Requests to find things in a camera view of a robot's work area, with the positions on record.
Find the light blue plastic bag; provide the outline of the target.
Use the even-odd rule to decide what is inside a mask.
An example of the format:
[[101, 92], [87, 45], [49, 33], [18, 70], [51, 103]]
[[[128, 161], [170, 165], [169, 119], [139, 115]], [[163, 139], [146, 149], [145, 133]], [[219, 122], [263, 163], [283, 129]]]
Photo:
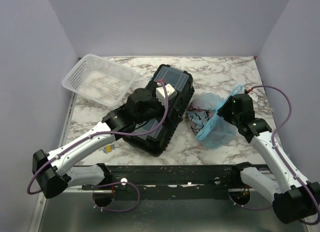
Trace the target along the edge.
[[217, 149], [228, 145], [236, 136], [237, 128], [218, 116], [218, 109], [227, 101], [212, 92], [195, 96], [187, 109], [191, 131], [205, 148]]

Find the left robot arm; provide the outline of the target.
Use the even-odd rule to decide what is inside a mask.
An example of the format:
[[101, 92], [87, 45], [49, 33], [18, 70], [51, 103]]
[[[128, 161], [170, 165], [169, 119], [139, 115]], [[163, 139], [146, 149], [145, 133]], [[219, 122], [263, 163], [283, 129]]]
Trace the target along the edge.
[[49, 152], [35, 152], [31, 181], [38, 183], [45, 198], [56, 197], [68, 187], [78, 185], [108, 188], [111, 177], [105, 165], [77, 167], [76, 164], [103, 146], [125, 136], [137, 136], [136, 125], [141, 122], [161, 116], [159, 124], [163, 124], [168, 110], [169, 95], [165, 86], [157, 87], [154, 93], [136, 89], [122, 107], [109, 112], [84, 135]]

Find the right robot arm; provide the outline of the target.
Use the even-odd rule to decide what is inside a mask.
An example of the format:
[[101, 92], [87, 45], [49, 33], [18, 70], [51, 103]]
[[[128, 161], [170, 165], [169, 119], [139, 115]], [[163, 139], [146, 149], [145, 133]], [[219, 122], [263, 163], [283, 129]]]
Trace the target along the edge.
[[234, 187], [246, 184], [253, 188], [271, 203], [274, 213], [285, 224], [320, 213], [320, 184], [311, 182], [297, 169], [267, 122], [255, 117], [249, 94], [229, 96], [217, 114], [238, 129], [275, 177], [271, 180], [250, 163], [241, 163], [230, 175]]

